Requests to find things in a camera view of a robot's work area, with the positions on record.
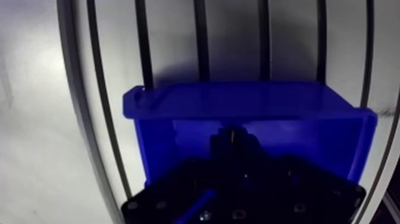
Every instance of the bolt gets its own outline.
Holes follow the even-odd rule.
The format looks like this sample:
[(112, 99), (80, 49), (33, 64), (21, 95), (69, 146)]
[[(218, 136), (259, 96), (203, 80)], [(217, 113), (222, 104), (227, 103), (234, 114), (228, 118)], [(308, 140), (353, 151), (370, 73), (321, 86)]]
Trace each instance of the bolt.
[(209, 221), (210, 219), (211, 219), (211, 212), (203, 211), (203, 213), (200, 214), (200, 221)]
[(303, 204), (299, 203), (299, 204), (295, 204), (294, 210), (295, 210), (295, 213), (305, 213), (305, 211), (307, 209), (305, 208), (305, 206)]
[(246, 219), (247, 213), (243, 210), (235, 210), (232, 213), (233, 220)]

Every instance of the blue container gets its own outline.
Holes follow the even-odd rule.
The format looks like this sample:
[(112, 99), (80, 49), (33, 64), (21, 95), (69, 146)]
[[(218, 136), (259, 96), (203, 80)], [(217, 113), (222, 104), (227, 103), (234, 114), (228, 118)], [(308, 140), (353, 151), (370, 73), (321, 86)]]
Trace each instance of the blue container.
[(358, 182), (377, 116), (314, 82), (208, 82), (124, 95), (147, 183), (190, 157), (210, 156), (210, 136), (236, 124), (273, 156), (294, 154)]

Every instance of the blue plastic part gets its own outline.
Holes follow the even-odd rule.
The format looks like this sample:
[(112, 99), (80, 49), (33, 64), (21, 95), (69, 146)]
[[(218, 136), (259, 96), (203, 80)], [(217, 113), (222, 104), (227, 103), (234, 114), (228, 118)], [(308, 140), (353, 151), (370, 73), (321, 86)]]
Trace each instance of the blue plastic part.
[(134, 119), (147, 182), (190, 157), (210, 156), (210, 136), (235, 124), (271, 155), (294, 154), (358, 182), (377, 116), (314, 82), (176, 84), (124, 95)]

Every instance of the mounting hole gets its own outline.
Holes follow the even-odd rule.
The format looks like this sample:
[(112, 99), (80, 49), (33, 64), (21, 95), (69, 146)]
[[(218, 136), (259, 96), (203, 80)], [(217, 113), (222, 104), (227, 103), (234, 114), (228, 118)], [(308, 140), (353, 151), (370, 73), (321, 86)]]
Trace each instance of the mounting hole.
[(237, 209), (232, 213), (233, 220), (246, 219), (247, 213), (244, 210)]
[(211, 212), (209, 211), (203, 211), (203, 213), (200, 214), (200, 221), (209, 221), (211, 219)]
[(295, 213), (305, 213), (305, 211), (307, 211), (305, 205), (301, 203), (295, 204), (293, 209)]

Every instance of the white floor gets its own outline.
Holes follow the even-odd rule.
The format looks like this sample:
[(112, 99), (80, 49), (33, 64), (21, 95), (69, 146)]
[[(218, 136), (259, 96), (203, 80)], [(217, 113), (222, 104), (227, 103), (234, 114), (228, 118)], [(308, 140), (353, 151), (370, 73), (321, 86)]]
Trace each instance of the white floor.
[(73, 111), (54, 0), (0, 2), (0, 223), (111, 223)]

